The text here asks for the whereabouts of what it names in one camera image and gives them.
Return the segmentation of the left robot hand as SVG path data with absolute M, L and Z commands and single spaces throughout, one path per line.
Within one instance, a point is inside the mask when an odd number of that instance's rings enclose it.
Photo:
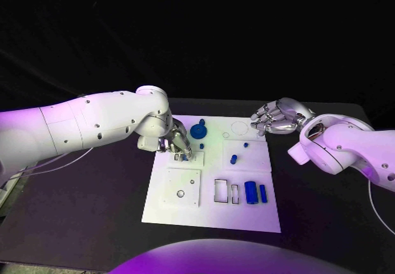
M 158 153 L 168 152 L 173 154 L 174 161 L 188 161 L 193 156 L 190 142 L 187 139 L 187 131 L 183 123 L 173 118 L 173 124 L 168 133 L 158 137 Z

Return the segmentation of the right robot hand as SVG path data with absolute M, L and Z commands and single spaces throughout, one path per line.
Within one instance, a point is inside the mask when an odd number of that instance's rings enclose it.
M 258 135 L 284 135 L 299 131 L 317 114 L 294 99 L 281 98 L 255 111 L 250 116 L 250 128 Z

